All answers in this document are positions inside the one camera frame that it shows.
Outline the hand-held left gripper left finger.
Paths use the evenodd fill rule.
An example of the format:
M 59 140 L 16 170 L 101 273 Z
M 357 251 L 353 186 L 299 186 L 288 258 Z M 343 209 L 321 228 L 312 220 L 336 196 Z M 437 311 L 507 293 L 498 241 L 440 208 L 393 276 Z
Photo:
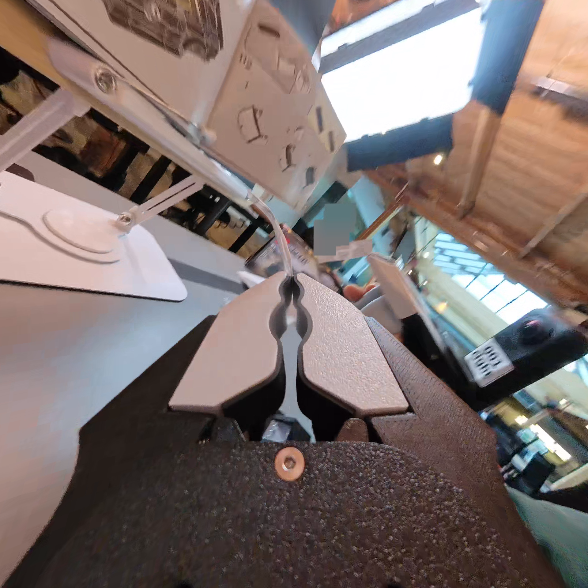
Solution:
M 290 276 L 276 273 L 225 305 L 171 396 L 171 411 L 226 417 L 261 440 L 286 394 L 281 337 L 289 303 Z

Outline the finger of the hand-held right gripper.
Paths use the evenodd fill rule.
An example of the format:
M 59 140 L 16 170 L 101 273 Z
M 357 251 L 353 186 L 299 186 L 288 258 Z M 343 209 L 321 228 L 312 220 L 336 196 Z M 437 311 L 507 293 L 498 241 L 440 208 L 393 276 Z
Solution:
M 386 304 L 400 324 L 403 344 L 414 355 L 443 355 L 447 346 L 408 275 L 378 253 L 369 254 L 368 263 Z
M 372 239 L 353 240 L 347 245 L 336 247 L 336 261 L 344 262 L 352 259 L 363 258 L 371 254 L 372 250 Z

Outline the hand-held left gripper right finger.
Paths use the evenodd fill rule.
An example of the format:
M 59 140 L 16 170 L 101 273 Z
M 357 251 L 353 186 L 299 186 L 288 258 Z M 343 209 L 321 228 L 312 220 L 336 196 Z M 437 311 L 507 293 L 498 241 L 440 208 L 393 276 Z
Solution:
M 404 415 L 409 402 L 368 321 L 352 303 L 296 276 L 298 407 L 316 440 L 334 440 L 352 418 Z

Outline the lego instruction booklet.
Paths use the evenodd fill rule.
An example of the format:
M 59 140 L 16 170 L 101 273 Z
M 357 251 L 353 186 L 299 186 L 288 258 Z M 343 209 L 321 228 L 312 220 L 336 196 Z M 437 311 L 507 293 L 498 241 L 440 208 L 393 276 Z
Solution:
M 334 1 L 29 3 L 81 47 L 55 70 L 237 201 L 228 172 L 303 211 L 345 140 L 312 59 Z

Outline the lego set box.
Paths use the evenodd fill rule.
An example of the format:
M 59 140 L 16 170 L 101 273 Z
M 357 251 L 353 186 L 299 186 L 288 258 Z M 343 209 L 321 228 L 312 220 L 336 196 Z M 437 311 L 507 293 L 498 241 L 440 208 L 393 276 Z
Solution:
M 282 231 L 288 245 L 293 273 L 304 273 L 313 279 L 319 277 L 319 266 L 312 249 L 302 238 L 283 225 Z M 264 244 L 245 262 L 249 272 L 261 277 L 269 277 L 284 269 L 281 249 L 276 238 Z

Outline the small black panel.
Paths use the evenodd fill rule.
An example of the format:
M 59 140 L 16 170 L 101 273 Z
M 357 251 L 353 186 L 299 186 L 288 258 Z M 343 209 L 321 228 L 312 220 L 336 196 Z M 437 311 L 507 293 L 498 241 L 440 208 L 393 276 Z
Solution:
M 490 1 L 472 79 L 472 100 L 502 116 L 516 84 L 544 1 Z
M 454 114 L 426 118 L 383 134 L 365 135 L 347 142 L 348 172 L 374 170 L 379 166 L 450 152 L 453 118 Z

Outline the white booklet stand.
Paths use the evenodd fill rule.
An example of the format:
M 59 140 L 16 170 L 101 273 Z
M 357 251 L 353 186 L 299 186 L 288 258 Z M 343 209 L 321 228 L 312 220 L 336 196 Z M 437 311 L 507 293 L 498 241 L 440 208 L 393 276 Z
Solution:
M 240 206 L 259 203 L 241 180 L 173 128 L 106 64 L 49 38 L 47 55 L 69 87 L 59 88 L 1 136 L 1 280 L 181 302 L 187 290 L 156 239 L 139 225 L 209 185 Z M 8 172 L 74 117 L 100 103 L 138 136 L 191 171 L 172 187 L 115 215 Z

